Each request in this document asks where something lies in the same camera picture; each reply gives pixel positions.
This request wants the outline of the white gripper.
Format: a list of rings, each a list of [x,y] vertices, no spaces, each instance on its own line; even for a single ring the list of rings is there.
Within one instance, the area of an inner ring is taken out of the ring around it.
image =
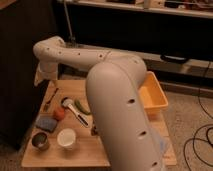
[[[54,62],[39,62],[35,78],[34,85],[38,86],[44,80],[52,81],[56,83],[58,80],[58,64]]]

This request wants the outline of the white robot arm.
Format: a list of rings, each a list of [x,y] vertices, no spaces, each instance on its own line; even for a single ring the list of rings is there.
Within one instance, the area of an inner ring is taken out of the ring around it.
[[[55,80],[59,64],[88,72],[86,97],[112,171],[166,171],[139,95],[147,74],[139,56],[68,48],[58,36],[37,42],[33,53],[39,60],[36,83]]]

